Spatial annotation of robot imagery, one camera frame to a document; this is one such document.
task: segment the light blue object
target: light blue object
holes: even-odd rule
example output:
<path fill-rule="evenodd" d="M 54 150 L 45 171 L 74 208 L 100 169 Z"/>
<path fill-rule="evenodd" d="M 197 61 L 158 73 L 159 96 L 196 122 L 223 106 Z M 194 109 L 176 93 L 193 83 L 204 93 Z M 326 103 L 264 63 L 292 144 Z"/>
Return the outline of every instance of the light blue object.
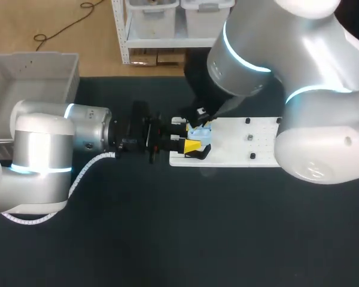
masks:
<path fill-rule="evenodd" d="M 249 69 L 258 71 L 258 72 L 264 72 L 264 73 L 271 73 L 271 70 L 268 68 L 264 68 L 264 67 L 258 67 L 255 66 L 253 64 L 250 64 L 249 62 L 245 61 L 244 59 L 242 59 L 241 57 L 239 57 L 239 55 L 234 51 L 233 47 L 230 45 L 229 40 L 227 39 L 226 36 L 226 22 L 223 25 L 223 40 L 225 41 L 226 47 L 229 50 L 229 52 L 232 54 L 232 56 L 242 65 L 246 66 Z"/>
<path fill-rule="evenodd" d="M 65 110 L 65 113 L 64 113 L 64 118 L 68 118 L 69 117 L 69 113 L 71 112 L 71 108 L 74 106 L 74 103 L 70 103 L 68 105 L 68 107 L 66 108 Z"/>
<path fill-rule="evenodd" d="M 66 169 L 33 169 L 31 167 L 26 167 L 26 166 L 18 166 L 16 164 L 12 164 L 11 165 L 11 170 L 13 170 L 14 172 L 18 172 L 18 173 L 22 173 L 22 174 L 27 174 L 27 173 L 31 173 L 31 172 L 36 172 L 36 173 L 60 173 L 60 172 L 70 172 L 72 171 L 72 168 L 66 168 Z"/>
<path fill-rule="evenodd" d="M 193 129 L 191 125 L 189 125 L 187 139 L 201 141 L 202 146 L 211 144 L 211 123 L 207 123 L 203 127 L 198 127 L 197 129 Z"/>
<path fill-rule="evenodd" d="M 286 103 L 288 103 L 293 97 L 297 96 L 298 94 L 302 94 L 305 93 L 307 91 L 316 91 L 316 90 L 326 90 L 326 91 L 336 91 L 338 93 L 352 93 L 351 90 L 347 89 L 347 88 L 333 88 L 330 86 L 307 86 L 304 88 L 300 88 L 299 90 L 295 91 L 294 93 L 292 93 L 286 100 Z"/>

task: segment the white storage bin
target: white storage bin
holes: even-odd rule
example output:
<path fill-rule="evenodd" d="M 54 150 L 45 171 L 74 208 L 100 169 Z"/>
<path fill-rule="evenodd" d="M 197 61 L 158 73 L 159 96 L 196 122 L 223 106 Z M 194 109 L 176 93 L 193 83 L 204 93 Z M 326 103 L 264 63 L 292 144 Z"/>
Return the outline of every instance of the white storage bin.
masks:
<path fill-rule="evenodd" d="M 216 38 L 234 4 L 235 0 L 181 0 L 188 37 Z"/>
<path fill-rule="evenodd" d="M 141 39 L 174 38 L 175 9 L 180 0 L 126 0 L 133 27 Z"/>
<path fill-rule="evenodd" d="M 79 82 L 78 54 L 0 55 L 0 160 L 12 159 L 10 118 L 18 101 L 72 103 Z"/>

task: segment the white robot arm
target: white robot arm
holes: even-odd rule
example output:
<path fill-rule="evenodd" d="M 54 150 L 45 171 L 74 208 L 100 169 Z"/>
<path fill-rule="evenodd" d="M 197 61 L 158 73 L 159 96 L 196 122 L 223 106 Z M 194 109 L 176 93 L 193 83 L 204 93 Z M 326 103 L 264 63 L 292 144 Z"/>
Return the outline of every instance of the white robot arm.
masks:
<path fill-rule="evenodd" d="M 0 213 L 63 209 L 71 186 L 73 150 L 109 151 L 115 141 L 111 118 L 107 108 L 19 102 L 11 115 L 13 163 L 10 168 L 0 165 Z"/>
<path fill-rule="evenodd" d="M 237 107 L 277 77 L 285 89 L 279 165 L 318 184 L 359 178 L 359 40 L 335 18 L 339 2 L 237 1 L 209 53 L 207 87 L 198 90 L 185 69 L 197 96 L 185 112 L 191 125 Z"/>

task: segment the gray plastic bin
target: gray plastic bin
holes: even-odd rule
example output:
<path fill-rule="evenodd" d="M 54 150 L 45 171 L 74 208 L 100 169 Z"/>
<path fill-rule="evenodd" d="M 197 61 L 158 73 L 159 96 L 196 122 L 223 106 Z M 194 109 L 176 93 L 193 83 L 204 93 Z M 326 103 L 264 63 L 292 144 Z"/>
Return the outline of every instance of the gray plastic bin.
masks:
<path fill-rule="evenodd" d="M 80 75 L 78 54 L 54 52 L 0 55 L 0 160 L 11 160 L 10 116 L 20 100 L 73 102 Z"/>

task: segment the yellow object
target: yellow object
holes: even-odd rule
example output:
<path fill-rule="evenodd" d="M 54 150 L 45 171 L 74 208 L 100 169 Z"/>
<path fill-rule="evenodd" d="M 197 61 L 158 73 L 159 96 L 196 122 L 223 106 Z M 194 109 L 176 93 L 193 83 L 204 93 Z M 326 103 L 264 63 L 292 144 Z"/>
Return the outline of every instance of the yellow object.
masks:
<path fill-rule="evenodd" d="M 201 141 L 185 140 L 184 154 L 201 148 Z"/>

